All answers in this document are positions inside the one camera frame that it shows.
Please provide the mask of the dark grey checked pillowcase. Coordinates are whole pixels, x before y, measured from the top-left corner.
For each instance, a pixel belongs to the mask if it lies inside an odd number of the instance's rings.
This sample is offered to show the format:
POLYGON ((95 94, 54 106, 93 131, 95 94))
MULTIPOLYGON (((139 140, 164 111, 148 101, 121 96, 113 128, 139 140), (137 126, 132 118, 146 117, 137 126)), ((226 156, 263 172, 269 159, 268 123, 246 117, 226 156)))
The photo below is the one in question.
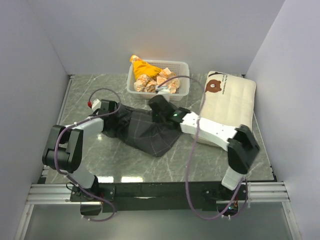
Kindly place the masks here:
POLYGON ((162 157, 182 134, 179 128, 153 122, 150 110, 126 105, 108 117, 102 133, 153 157, 162 157))

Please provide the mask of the cream pillow with bear print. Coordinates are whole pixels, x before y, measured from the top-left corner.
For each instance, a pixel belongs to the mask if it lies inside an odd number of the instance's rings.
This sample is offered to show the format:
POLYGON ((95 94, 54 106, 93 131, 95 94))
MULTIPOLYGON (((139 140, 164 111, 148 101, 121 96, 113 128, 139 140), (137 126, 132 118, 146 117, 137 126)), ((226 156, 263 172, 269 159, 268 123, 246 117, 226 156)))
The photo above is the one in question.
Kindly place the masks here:
POLYGON ((236 128, 252 129, 256 83, 218 71, 210 71, 204 86, 199 112, 198 142, 227 149, 236 128))

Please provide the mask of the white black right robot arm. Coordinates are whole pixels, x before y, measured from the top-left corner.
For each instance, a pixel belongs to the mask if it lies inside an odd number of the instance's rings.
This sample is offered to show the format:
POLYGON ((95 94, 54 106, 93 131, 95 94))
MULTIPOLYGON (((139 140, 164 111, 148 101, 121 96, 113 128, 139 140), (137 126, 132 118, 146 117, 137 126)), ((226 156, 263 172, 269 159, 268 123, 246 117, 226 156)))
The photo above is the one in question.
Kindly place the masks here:
POLYGON ((160 94, 148 101, 152 120, 164 123, 181 133, 194 135, 213 143, 227 152, 228 168, 221 181, 219 193, 230 200, 237 194, 237 185, 251 168, 260 146, 248 126, 223 125, 200 117, 186 108, 176 107, 160 94))

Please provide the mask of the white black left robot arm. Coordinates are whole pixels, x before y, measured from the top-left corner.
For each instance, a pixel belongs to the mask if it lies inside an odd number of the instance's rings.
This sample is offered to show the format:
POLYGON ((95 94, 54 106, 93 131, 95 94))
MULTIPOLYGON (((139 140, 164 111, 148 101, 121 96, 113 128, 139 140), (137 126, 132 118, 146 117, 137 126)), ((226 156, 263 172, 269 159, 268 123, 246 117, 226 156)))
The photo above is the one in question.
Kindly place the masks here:
POLYGON ((98 177, 82 164, 84 141, 105 131, 121 103, 96 99, 88 102, 93 114, 71 125, 54 125, 42 155, 42 163, 67 177, 88 201, 103 197, 98 177))

